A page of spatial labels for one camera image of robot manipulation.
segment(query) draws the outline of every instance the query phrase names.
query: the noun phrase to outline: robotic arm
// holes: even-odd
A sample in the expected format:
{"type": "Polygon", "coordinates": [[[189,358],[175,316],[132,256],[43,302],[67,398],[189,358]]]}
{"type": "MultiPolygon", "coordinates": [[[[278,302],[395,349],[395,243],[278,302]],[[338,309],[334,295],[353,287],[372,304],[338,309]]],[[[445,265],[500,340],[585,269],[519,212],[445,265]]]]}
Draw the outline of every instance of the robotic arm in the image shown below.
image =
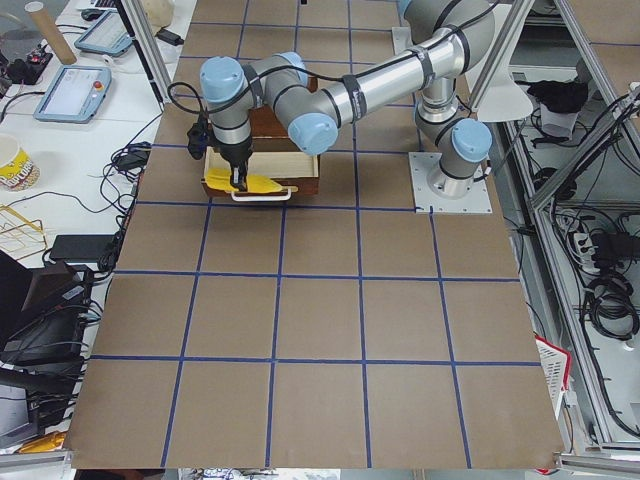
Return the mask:
{"type": "Polygon", "coordinates": [[[229,57],[207,60],[201,87],[215,144],[231,165],[231,184],[246,191],[252,108],[269,105],[298,148],[316,155],[335,143],[341,126],[421,90],[416,124],[443,153],[429,183],[440,195],[464,195],[491,146],[491,134],[484,124],[460,117],[454,81],[488,51],[494,6],[486,0],[399,0],[414,45],[314,93],[306,88],[304,64],[294,52],[244,66],[229,57]]]}

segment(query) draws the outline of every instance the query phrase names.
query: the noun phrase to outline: wire basket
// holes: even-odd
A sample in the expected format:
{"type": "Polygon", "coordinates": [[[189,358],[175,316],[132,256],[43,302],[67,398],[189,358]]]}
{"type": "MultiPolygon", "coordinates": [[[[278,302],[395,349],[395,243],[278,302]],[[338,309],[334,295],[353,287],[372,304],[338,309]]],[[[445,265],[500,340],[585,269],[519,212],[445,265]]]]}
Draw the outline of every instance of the wire basket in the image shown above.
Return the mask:
{"type": "Polygon", "coordinates": [[[571,355],[566,350],[556,347],[542,337],[536,335],[536,345],[540,353],[540,363],[547,379],[547,387],[553,404],[553,411],[558,418],[562,397],[569,386],[571,355]]]}
{"type": "Polygon", "coordinates": [[[48,248],[40,220],[27,220],[11,207],[0,205],[0,250],[22,260],[48,248]]]}

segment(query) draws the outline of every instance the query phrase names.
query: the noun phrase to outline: white handle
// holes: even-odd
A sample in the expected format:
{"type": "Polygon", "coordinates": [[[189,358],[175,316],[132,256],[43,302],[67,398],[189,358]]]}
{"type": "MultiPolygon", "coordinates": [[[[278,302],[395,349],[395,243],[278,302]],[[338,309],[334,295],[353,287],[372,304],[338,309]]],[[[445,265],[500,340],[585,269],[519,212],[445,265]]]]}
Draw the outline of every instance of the white handle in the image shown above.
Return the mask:
{"type": "Polygon", "coordinates": [[[231,198],[236,202],[281,202],[291,198],[292,189],[287,188],[287,193],[278,196],[266,196],[266,195],[236,195],[236,192],[231,192],[231,198]]]}

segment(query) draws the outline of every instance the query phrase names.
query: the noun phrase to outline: cardboard sheet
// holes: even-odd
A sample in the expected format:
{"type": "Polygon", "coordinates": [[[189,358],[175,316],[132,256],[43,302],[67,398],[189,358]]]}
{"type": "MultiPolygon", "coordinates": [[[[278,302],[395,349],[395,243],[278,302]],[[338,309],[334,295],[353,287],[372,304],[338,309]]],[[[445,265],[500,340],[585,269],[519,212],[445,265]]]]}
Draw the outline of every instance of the cardboard sheet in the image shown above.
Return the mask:
{"type": "Polygon", "coordinates": [[[636,0],[569,0],[591,43],[640,45],[640,3],[636,0]]]}
{"type": "MultiPolygon", "coordinates": [[[[399,24],[394,2],[331,0],[338,18],[325,1],[201,0],[184,54],[203,58],[178,76],[197,85],[204,56],[276,41],[322,71],[351,61],[349,27],[399,24]]],[[[412,115],[399,103],[343,128],[319,195],[240,206],[204,197],[193,119],[166,109],[67,437],[74,467],[553,465],[493,187],[491,216],[415,215],[412,115]]]]}

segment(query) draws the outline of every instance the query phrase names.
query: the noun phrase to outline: power adapter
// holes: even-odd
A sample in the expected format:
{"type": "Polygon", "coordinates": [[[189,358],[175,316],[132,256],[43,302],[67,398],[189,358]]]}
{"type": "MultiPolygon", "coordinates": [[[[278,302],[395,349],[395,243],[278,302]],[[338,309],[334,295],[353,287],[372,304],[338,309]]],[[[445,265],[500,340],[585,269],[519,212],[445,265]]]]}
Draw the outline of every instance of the power adapter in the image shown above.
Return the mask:
{"type": "Polygon", "coordinates": [[[113,159],[113,166],[118,172],[128,172],[134,168],[141,168],[147,164],[151,144],[140,142],[130,145],[113,159]]]}
{"type": "Polygon", "coordinates": [[[173,33],[166,28],[161,28],[158,33],[156,33],[156,37],[173,46],[182,45],[184,43],[184,40],[180,35],[173,33]]]}
{"type": "Polygon", "coordinates": [[[18,59],[11,63],[7,67],[7,76],[13,83],[35,85],[52,58],[52,53],[35,55],[32,52],[27,56],[26,62],[18,59]]]}

